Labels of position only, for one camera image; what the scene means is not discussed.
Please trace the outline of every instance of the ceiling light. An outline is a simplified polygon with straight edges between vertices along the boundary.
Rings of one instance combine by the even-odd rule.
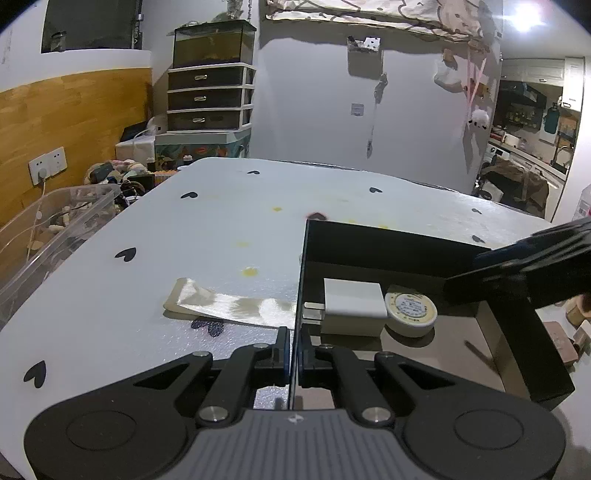
[[[540,6],[536,4],[519,4],[515,15],[506,17],[513,23],[517,31],[528,32],[532,27],[544,25],[540,13]]]

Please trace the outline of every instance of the white box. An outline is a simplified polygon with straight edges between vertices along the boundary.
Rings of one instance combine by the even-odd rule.
[[[130,158],[147,167],[148,158],[156,158],[156,153],[154,152],[155,138],[154,135],[146,135],[116,144],[115,156],[117,160],[127,160]]]
[[[379,337],[387,317],[379,283],[324,279],[322,333]]]

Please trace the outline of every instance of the white fluffy toy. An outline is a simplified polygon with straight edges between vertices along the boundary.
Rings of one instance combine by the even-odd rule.
[[[491,123],[491,117],[488,116],[484,110],[480,108],[476,108],[472,112],[472,116],[468,122],[470,125],[474,125],[477,128],[484,128],[485,130],[488,129],[489,124]]]

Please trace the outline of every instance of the yellow stain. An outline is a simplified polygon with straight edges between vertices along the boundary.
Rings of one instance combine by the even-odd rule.
[[[242,270],[242,275],[245,277],[256,277],[258,275],[258,269],[255,267],[248,267]]]

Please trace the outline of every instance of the metal screw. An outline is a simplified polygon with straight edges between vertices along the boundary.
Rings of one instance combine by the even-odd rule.
[[[392,414],[382,407],[369,407],[361,412],[361,416],[372,423],[380,423],[389,420]]]
[[[222,421],[228,417],[228,411],[224,407],[205,407],[199,411],[199,418],[205,421]]]

